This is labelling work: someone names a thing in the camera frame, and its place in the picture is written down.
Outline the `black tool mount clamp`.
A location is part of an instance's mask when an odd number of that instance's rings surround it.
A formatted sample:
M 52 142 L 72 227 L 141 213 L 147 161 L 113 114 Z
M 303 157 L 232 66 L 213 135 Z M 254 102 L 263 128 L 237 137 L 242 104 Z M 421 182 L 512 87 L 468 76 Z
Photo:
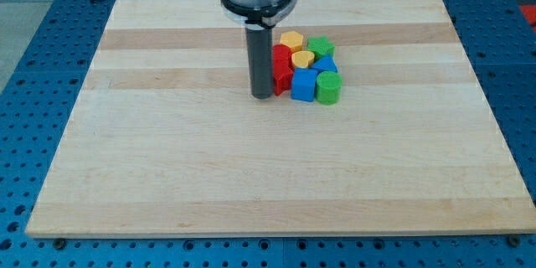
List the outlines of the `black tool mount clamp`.
M 220 0 L 224 14 L 230 20 L 250 30 L 272 29 L 295 8 L 298 0 L 280 0 L 268 6 L 253 8 L 230 0 Z

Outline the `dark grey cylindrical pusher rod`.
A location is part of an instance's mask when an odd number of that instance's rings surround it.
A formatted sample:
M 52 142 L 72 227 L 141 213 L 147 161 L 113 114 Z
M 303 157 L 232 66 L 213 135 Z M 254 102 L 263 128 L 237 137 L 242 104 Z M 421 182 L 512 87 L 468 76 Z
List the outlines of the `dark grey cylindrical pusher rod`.
M 245 30 L 249 63 L 250 92 L 257 99 L 273 94 L 272 31 Z

